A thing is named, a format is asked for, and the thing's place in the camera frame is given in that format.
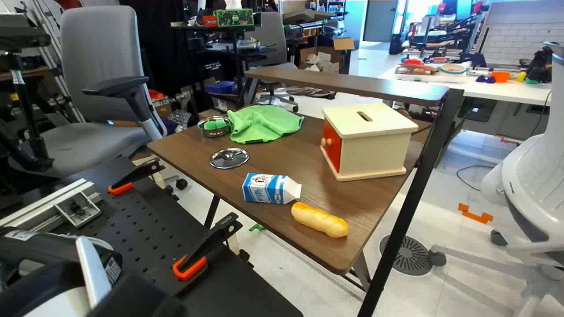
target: cable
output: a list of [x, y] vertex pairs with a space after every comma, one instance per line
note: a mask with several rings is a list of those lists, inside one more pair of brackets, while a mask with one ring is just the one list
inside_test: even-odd
[[494, 169], [494, 165], [480, 165], [480, 164], [478, 164], [478, 165], [467, 165], [467, 167], [462, 167], [462, 169], [457, 171], [457, 178], [458, 178], [464, 185], [467, 185], [467, 187], [471, 187], [473, 190], [478, 190], [478, 192], [480, 192], [478, 187], [471, 185], [469, 181], [466, 181], [466, 179], [460, 176], [460, 172], [469, 171], [469, 169]]
[[545, 107], [543, 111], [540, 113], [540, 118], [536, 120], [536, 125], [534, 128], [531, 130], [529, 137], [536, 132], [536, 128], [541, 125], [543, 121], [543, 116], [548, 113], [548, 97], [552, 95], [552, 91], [547, 93], [547, 98], [545, 98]]

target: slot on box lid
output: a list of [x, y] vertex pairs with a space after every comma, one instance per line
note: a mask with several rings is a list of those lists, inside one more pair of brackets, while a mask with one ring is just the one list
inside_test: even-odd
[[323, 113], [342, 139], [418, 130], [414, 121], [386, 104], [328, 107]]

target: green towel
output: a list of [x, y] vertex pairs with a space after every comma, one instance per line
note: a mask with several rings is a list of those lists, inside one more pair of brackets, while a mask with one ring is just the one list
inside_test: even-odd
[[235, 143], [270, 143], [284, 134], [302, 128], [303, 116], [296, 116], [275, 106], [249, 106], [236, 113], [228, 111], [233, 123], [231, 141]]

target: floor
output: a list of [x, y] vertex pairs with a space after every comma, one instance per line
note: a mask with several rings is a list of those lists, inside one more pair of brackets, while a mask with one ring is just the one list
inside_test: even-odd
[[[395, 63], [397, 58], [388, 58], [386, 51], [362, 47], [353, 54], [351, 74], [377, 76]], [[335, 100], [305, 97], [296, 97], [296, 100], [300, 111], [310, 116], [321, 116], [323, 107], [376, 102], [374, 98], [346, 93], [339, 93]], [[499, 137], [474, 132], [462, 132], [453, 139], [443, 162], [432, 172], [409, 236], [425, 246], [448, 245], [481, 253], [483, 257], [510, 259], [501, 248], [490, 245], [488, 232], [492, 227], [464, 218], [458, 211], [458, 202], [469, 204], [474, 213], [492, 213], [492, 225], [511, 224], [508, 208], [488, 202], [476, 188], [488, 172], [488, 167], [504, 158], [513, 148], [515, 144], [503, 143]], [[406, 183], [402, 194], [395, 199], [383, 224], [365, 246], [365, 257], [372, 273], [381, 257], [379, 243], [390, 234], [409, 183]], [[189, 190], [180, 194], [180, 202], [199, 220], [205, 220], [210, 199], [212, 194], [194, 181], [191, 181]], [[235, 211], [235, 208], [221, 202], [219, 216], [229, 211]], [[238, 234], [240, 246], [251, 253], [256, 271], [295, 303], [303, 315], [353, 317], [358, 313], [363, 299], [363, 292], [358, 287], [342, 276], [328, 273], [275, 234], [254, 231], [251, 218], [243, 215], [240, 218], [245, 225]], [[393, 271], [374, 315], [511, 315], [511, 308], [518, 305], [522, 287], [524, 282], [520, 280], [448, 257], [444, 268], [436, 268], [423, 276], [407, 276]], [[562, 313], [564, 310], [552, 297], [543, 299], [536, 310], [536, 315]]]

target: office chair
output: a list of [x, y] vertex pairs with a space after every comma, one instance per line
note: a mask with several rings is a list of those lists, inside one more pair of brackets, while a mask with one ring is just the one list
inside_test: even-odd
[[[62, 56], [73, 102], [88, 123], [43, 132], [53, 165], [27, 172], [64, 178], [115, 157], [131, 157], [150, 139], [162, 137], [166, 128], [148, 98], [138, 21], [131, 7], [67, 10], [62, 21]], [[111, 127], [113, 120], [134, 120], [141, 127]]]
[[554, 296], [564, 305], [564, 49], [552, 44], [552, 107], [547, 132], [529, 137], [511, 151], [481, 183], [483, 194], [496, 202], [506, 201], [513, 218], [529, 241], [492, 231], [496, 245], [520, 262], [497, 262], [460, 250], [434, 246], [488, 269], [525, 278], [522, 303], [515, 315], [534, 315], [536, 305]]
[[[280, 12], [261, 12], [261, 26], [258, 26], [254, 32], [247, 32], [247, 35], [266, 46], [266, 51], [259, 53], [256, 60], [249, 61], [249, 67], [279, 65], [296, 69], [295, 63], [288, 61], [288, 42]], [[268, 90], [266, 104], [273, 104], [279, 98], [284, 104], [289, 104], [293, 111], [298, 111], [298, 104], [291, 95], [275, 95], [277, 83], [263, 81], [261, 84], [265, 84]]]

